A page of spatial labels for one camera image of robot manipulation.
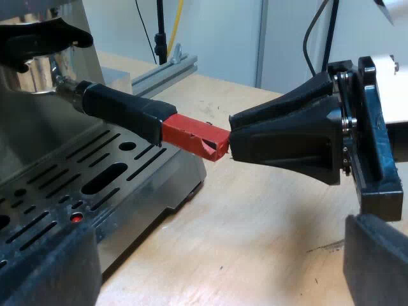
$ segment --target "drip tray grate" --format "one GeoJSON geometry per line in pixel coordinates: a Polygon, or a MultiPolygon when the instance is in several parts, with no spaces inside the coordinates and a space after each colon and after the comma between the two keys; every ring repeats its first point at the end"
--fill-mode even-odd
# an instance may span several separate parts
{"type": "Polygon", "coordinates": [[[101,124],[0,187],[0,273],[79,222],[96,227],[105,271],[204,178],[200,158],[101,124]]]}

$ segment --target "slot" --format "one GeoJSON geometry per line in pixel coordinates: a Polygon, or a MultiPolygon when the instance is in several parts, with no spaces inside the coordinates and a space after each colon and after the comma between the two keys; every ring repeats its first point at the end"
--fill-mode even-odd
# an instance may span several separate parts
{"type": "Polygon", "coordinates": [[[100,174],[96,175],[92,180],[86,183],[82,187],[81,192],[83,194],[96,194],[100,192],[103,188],[119,177],[119,175],[124,173],[127,168],[128,166],[125,163],[111,164],[100,174]]]}
{"type": "Polygon", "coordinates": [[[91,211],[97,210],[104,202],[108,201],[115,193],[117,193],[120,190],[120,188],[115,188],[112,190],[110,193],[108,193],[106,196],[102,198],[99,202],[97,202],[94,206],[91,207],[91,211]]]}
{"type": "Polygon", "coordinates": [[[5,228],[10,223],[10,217],[8,215],[0,215],[0,230],[5,228]]]}
{"type": "Polygon", "coordinates": [[[40,222],[46,215],[48,215],[49,212],[43,212],[41,215],[39,215],[37,218],[35,218],[34,220],[32,220],[29,224],[27,224],[26,226],[24,226],[22,229],[20,229],[18,232],[16,232],[13,236],[11,236],[9,239],[6,240],[6,243],[9,244],[11,242],[13,242],[14,240],[16,240],[19,236],[21,236],[22,234],[24,234],[27,230],[29,230],[30,228],[32,228],[36,223],[40,222]]]}
{"type": "Polygon", "coordinates": [[[112,136],[111,138],[109,138],[107,141],[105,141],[104,143],[102,143],[101,145],[97,146],[95,149],[93,149],[92,151],[90,151],[88,154],[84,155],[83,157],[81,157],[77,163],[82,163],[83,161],[85,161],[87,158],[91,157],[92,155],[94,155],[97,151],[99,151],[100,149],[102,149],[105,145],[107,145],[108,143],[114,141],[116,138],[118,138],[120,136],[120,133],[117,133],[115,136],[112,136]]]}
{"type": "Polygon", "coordinates": [[[37,235],[32,237],[29,241],[27,241],[21,248],[20,251],[24,251],[26,248],[28,248],[30,245],[35,243],[38,239],[40,239],[46,232],[51,230],[55,225],[57,225],[57,221],[52,221],[49,225],[47,225],[42,231],[40,231],[37,235]]]}
{"type": "Polygon", "coordinates": [[[141,151],[136,157],[135,157],[135,161],[137,161],[139,158],[141,158],[143,155],[145,155],[148,151],[150,151],[151,149],[154,148],[154,145],[149,145],[146,149],[144,149],[143,151],[141,151]]]}
{"type": "Polygon", "coordinates": [[[157,152],[152,158],[150,158],[146,163],[143,164],[139,169],[137,169],[135,172],[133,172],[126,180],[129,182],[130,180],[133,180],[140,172],[142,172],[144,169],[148,167],[151,163],[153,163],[161,154],[166,152],[166,148],[161,149],[159,152],[157,152]]]}
{"type": "Polygon", "coordinates": [[[26,189],[20,188],[20,189],[17,189],[17,190],[14,192],[14,196],[19,197],[19,196],[25,195],[26,193],[27,193],[27,190],[26,190],[26,189]]]}
{"type": "Polygon", "coordinates": [[[26,215],[26,214],[29,214],[30,212],[32,212],[34,209],[36,209],[36,205],[31,205],[29,208],[27,208],[25,211],[24,211],[24,214],[26,215]]]}
{"type": "Polygon", "coordinates": [[[50,193],[48,193],[45,198],[49,199],[51,198],[54,194],[58,193],[59,191],[61,191],[62,189],[64,189],[66,186],[68,186],[70,183],[72,183],[74,180],[76,180],[78,177],[81,176],[81,173],[77,173],[76,175],[74,175],[73,177],[71,177],[69,180],[67,180],[65,183],[63,183],[62,185],[60,185],[59,187],[55,188],[53,191],[51,191],[50,193]]]}
{"type": "Polygon", "coordinates": [[[55,180],[59,179],[60,177],[62,177],[68,171],[69,171],[68,169],[63,169],[63,171],[57,173],[52,178],[50,178],[48,181],[46,181],[44,184],[40,185],[38,189],[39,190],[44,189],[46,186],[50,185],[53,181],[55,181],[55,180]]]}
{"type": "Polygon", "coordinates": [[[18,206],[20,206],[23,203],[23,200],[18,200],[17,202],[15,202],[14,204],[11,205],[12,208],[16,208],[18,206]]]}
{"type": "Polygon", "coordinates": [[[100,158],[98,158],[97,160],[95,160],[93,163],[91,163],[89,165],[90,168],[92,168],[93,166],[95,166],[96,164],[98,164],[99,162],[101,162],[102,160],[104,160],[105,158],[107,158],[110,155],[110,153],[105,153],[103,154],[100,158]]]}
{"type": "Polygon", "coordinates": [[[77,201],[74,205],[71,206],[72,209],[77,209],[79,206],[81,206],[82,204],[84,204],[84,201],[77,201]]]}
{"type": "Polygon", "coordinates": [[[68,195],[63,196],[61,199],[59,199],[58,203],[62,204],[64,202],[67,202],[71,197],[68,195]]]}
{"type": "Polygon", "coordinates": [[[76,149],[74,152],[72,152],[71,154],[68,154],[66,156],[66,159],[70,159],[71,157],[77,155],[79,152],[85,150],[87,147],[89,147],[90,145],[92,145],[93,143],[97,142],[99,139],[101,139],[102,137],[104,137],[106,134],[108,134],[110,132],[110,130],[107,130],[99,135],[97,135],[97,137],[95,137],[94,139],[92,139],[91,141],[87,142],[85,145],[81,146],[79,149],[76,149]]]}
{"type": "Polygon", "coordinates": [[[34,183],[36,180],[42,178],[44,175],[46,175],[48,172],[51,172],[52,170],[54,170],[57,167],[56,164],[53,164],[51,167],[45,169],[44,171],[40,172],[39,174],[37,174],[35,177],[33,177],[31,180],[27,181],[27,184],[32,184],[34,183]]]}

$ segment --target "stainless steel surface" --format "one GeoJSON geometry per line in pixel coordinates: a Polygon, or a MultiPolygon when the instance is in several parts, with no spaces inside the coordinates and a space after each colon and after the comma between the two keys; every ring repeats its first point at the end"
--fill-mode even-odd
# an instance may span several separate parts
{"type": "Polygon", "coordinates": [[[80,222],[96,227],[105,270],[204,178],[200,158],[167,143],[151,147],[125,129],[101,124],[0,187],[0,261],[8,265],[16,257],[29,256],[50,235],[75,226],[71,218],[82,217],[80,222]],[[121,168],[113,181],[101,190],[104,185],[87,184],[112,165],[121,168]],[[53,222],[53,228],[21,250],[53,222]]]}
{"type": "MultiPolygon", "coordinates": [[[[44,1],[44,3],[60,4],[61,1],[44,1]]],[[[68,4],[59,6],[58,10],[52,10],[52,12],[49,9],[50,6],[43,6],[44,3],[27,0],[25,5],[27,8],[30,7],[31,13],[13,19],[9,18],[13,15],[8,15],[9,19],[2,21],[2,24],[21,21],[35,22],[58,16],[62,17],[65,22],[90,32],[81,0],[63,1],[68,4]]],[[[2,6],[4,11],[7,11],[8,8],[10,12],[20,12],[15,9],[14,1],[8,1],[2,6]]],[[[75,48],[72,60],[78,80],[104,83],[94,47],[75,48]]],[[[49,68],[47,64],[49,61],[41,61],[38,63],[44,64],[44,69],[49,68]]],[[[0,67],[0,75],[4,76],[5,73],[7,73],[7,68],[0,67]]],[[[6,84],[0,84],[0,87],[4,88],[6,84]]],[[[62,98],[54,95],[32,95],[1,90],[0,100],[0,184],[26,171],[41,159],[48,158],[47,156],[52,151],[73,141],[100,122],[100,120],[78,113],[62,98]]]]}
{"type": "Polygon", "coordinates": [[[50,56],[34,57],[27,61],[29,70],[18,73],[7,67],[0,67],[0,85],[3,90],[33,94],[55,92],[59,77],[77,79],[73,64],[74,47],[69,47],[50,56]]]}
{"type": "Polygon", "coordinates": [[[196,61],[197,57],[195,55],[183,54],[181,62],[178,64],[169,61],[156,69],[150,70],[132,81],[133,94],[144,98],[155,96],[197,71],[196,61]]]}

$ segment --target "espresso machine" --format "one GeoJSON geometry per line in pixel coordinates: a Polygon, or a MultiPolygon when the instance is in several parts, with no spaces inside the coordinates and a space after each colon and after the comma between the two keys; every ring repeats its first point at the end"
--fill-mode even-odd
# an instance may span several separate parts
{"type": "Polygon", "coordinates": [[[161,114],[134,129],[87,115],[95,89],[118,93],[82,0],[2,1],[0,303],[94,303],[101,273],[205,178],[201,158],[161,143],[161,114]]]}

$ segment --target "black plastic part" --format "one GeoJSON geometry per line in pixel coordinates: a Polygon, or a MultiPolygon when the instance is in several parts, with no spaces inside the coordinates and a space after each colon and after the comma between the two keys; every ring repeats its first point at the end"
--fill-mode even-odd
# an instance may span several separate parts
{"type": "Polygon", "coordinates": [[[347,217],[343,271],[356,306],[407,305],[408,238],[373,215],[347,217]]]}
{"type": "Polygon", "coordinates": [[[154,41],[156,42],[154,53],[159,56],[159,64],[162,65],[167,62],[167,42],[166,33],[164,31],[163,0],[157,0],[157,23],[159,24],[159,32],[154,36],[154,41]]]}
{"type": "Polygon", "coordinates": [[[288,114],[284,109],[283,113],[233,129],[229,136],[233,159],[293,170],[329,185],[339,184],[342,113],[338,99],[326,96],[288,114]]]}
{"type": "Polygon", "coordinates": [[[0,270],[0,305],[96,303],[101,270],[93,226],[73,224],[60,230],[29,259],[16,258],[0,270]]]}
{"type": "Polygon", "coordinates": [[[331,43],[333,42],[334,28],[336,26],[337,11],[339,10],[339,2],[340,0],[333,0],[333,6],[331,9],[330,23],[327,32],[326,46],[324,48],[323,64],[321,67],[321,71],[326,71],[327,65],[329,63],[330,50],[332,49],[331,43]]]}
{"type": "MultiPolygon", "coordinates": [[[[358,73],[353,73],[351,85],[344,86],[344,81],[339,79],[339,89],[350,109],[348,112],[358,122],[349,152],[361,213],[399,221],[404,192],[383,119],[371,57],[361,57],[358,69],[358,73]]],[[[397,143],[394,146],[397,152],[400,147],[397,143]]]]}
{"type": "Polygon", "coordinates": [[[404,163],[408,161],[408,122],[387,124],[394,161],[404,163]]]}
{"type": "Polygon", "coordinates": [[[17,70],[28,71],[25,64],[36,56],[50,55],[76,47],[92,46],[88,32],[57,18],[31,24],[0,25],[0,64],[17,70]]]}
{"type": "Polygon", "coordinates": [[[336,75],[338,72],[346,72],[350,71],[353,68],[353,62],[348,61],[340,61],[340,62],[331,62],[327,66],[327,72],[329,75],[336,75]]]}
{"type": "Polygon", "coordinates": [[[162,122],[177,113],[174,105],[139,98],[101,84],[90,86],[82,98],[84,112],[122,126],[154,145],[160,145],[162,122]]]}
{"type": "Polygon", "coordinates": [[[230,117],[231,130],[287,115],[310,103],[313,99],[330,95],[332,92],[333,82],[329,74],[327,72],[318,73],[295,90],[230,117]]]}

